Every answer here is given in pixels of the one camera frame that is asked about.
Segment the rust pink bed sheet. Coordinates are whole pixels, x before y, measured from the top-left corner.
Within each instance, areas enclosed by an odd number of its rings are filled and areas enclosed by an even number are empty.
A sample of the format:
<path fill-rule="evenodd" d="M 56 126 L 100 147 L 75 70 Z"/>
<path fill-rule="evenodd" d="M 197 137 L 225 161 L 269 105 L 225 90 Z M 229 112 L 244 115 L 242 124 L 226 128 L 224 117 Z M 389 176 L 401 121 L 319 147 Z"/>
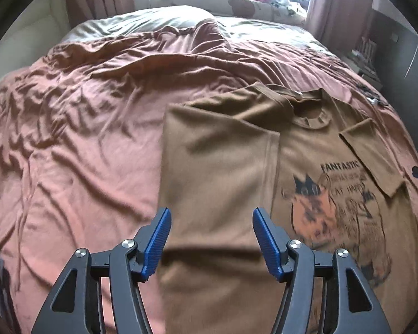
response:
<path fill-rule="evenodd" d="M 63 43 L 0 82 L 0 256 L 23 333 L 73 250 L 109 250 L 161 207 L 167 108 L 257 83 L 321 89 L 372 119 L 418 220 L 406 128 L 329 53 L 225 38 L 211 20 Z M 158 271 L 142 294 L 153 330 L 167 333 Z M 418 333 L 418 310 L 402 333 Z"/>

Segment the brown cat print t-shirt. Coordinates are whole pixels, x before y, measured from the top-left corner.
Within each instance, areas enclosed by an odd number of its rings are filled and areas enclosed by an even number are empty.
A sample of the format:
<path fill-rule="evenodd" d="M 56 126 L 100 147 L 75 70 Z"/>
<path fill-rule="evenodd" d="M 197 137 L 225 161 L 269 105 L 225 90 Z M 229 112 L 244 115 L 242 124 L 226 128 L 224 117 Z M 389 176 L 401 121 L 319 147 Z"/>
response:
<path fill-rule="evenodd" d="M 418 310 L 418 220 L 374 121 L 324 90 L 254 84 L 170 105 L 158 270 L 167 333 L 268 333 L 284 286 L 252 213 L 309 247 L 347 249 L 402 333 Z"/>

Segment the grey green duvet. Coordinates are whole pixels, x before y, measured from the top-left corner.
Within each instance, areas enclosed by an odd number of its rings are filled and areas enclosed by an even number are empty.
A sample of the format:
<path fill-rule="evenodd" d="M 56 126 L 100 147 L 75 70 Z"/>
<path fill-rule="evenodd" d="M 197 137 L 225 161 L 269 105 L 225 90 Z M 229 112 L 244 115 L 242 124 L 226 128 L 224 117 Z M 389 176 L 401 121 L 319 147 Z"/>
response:
<path fill-rule="evenodd" d="M 61 42 L 92 41 L 135 33 L 150 33 L 166 26 L 182 30 L 194 27 L 204 20 L 215 22 L 225 38 L 276 42 L 298 48 L 327 51 L 327 48 L 312 34 L 299 26 L 241 17 L 214 16 L 201 8 L 188 5 L 151 8 L 98 20 L 87 20 L 67 33 Z"/>

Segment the dark wardrobe doors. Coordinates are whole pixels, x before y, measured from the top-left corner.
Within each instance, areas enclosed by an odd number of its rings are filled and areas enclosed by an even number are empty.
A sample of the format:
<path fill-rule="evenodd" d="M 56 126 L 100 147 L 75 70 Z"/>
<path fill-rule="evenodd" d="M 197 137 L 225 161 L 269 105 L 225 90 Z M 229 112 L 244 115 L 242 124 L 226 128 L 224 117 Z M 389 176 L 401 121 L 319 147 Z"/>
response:
<path fill-rule="evenodd" d="M 418 151 L 418 36 L 376 11 L 369 38 L 377 45 L 374 65 L 382 94 L 397 111 Z"/>

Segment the white bedside cabinet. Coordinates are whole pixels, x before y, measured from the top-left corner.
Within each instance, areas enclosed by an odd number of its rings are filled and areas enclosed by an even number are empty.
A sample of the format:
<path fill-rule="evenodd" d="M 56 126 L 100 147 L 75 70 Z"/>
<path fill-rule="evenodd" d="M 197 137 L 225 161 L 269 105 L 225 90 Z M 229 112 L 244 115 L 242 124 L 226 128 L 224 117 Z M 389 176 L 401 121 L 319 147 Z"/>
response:
<path fill-rule="evenodd" d="M 383 85 L 374 66 L 376 50 L 376 43 L 362 36 L 358 45 L 347 53 L 346 59 L 347 64 L 357 75 L 366 80 L 374 89 L 380 91 Z"/>

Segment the bear print pillow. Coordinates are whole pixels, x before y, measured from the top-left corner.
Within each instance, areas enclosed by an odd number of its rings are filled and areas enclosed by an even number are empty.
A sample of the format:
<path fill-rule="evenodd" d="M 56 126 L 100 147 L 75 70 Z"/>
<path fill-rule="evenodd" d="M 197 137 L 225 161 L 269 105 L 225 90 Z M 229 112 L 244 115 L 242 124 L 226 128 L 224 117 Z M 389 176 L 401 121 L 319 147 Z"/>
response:
<path fill-rule="evenodd" d="M 189 5 L 209 11 L 213 15 L 265 20 L 274 23 L 302 26 L 307 11 L 300 4 L 270 4 L 255 0 L 171 0 L 173 5 Z"/>

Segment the pink curtain right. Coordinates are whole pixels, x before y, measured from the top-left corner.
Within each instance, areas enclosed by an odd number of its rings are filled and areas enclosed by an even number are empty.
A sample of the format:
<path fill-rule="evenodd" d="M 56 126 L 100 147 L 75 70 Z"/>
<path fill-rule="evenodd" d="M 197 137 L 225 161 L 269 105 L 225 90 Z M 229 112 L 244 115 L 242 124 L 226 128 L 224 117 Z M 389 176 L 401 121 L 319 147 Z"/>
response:
<path fill-rule="evenodd" d="M 310 0 L 304 29 L 334 53 L 355 48 L 368 29 L 373 0 Z"/>

